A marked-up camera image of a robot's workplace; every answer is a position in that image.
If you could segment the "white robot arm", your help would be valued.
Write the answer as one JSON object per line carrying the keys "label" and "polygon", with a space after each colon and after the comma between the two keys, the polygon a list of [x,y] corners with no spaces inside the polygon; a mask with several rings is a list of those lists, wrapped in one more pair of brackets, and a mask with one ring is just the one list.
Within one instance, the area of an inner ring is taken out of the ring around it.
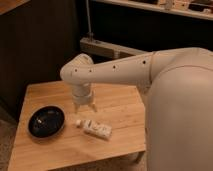
{"label": "white robot arm", "polygon": [[74,102],[91,99],[93,83],[128,84],[147,98],[147,171],[213,171],[213,52],[179,48],[95,64],[80,54],[61,79]]}

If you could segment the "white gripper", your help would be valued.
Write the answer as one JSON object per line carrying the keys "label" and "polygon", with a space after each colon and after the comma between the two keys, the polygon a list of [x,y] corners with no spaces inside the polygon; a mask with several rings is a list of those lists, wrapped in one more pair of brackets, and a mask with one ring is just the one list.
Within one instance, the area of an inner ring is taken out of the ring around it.
{"label": "white gripper", "polygon": [[73,85],[72,86],[72,97],[74,101],[74,112],[78,113],[79,105],[87,105],[89,104],[90,108],[97,112],[97,107],[93,102],[93,91],[91,89],[91,85],[81,84],[81,85]]}

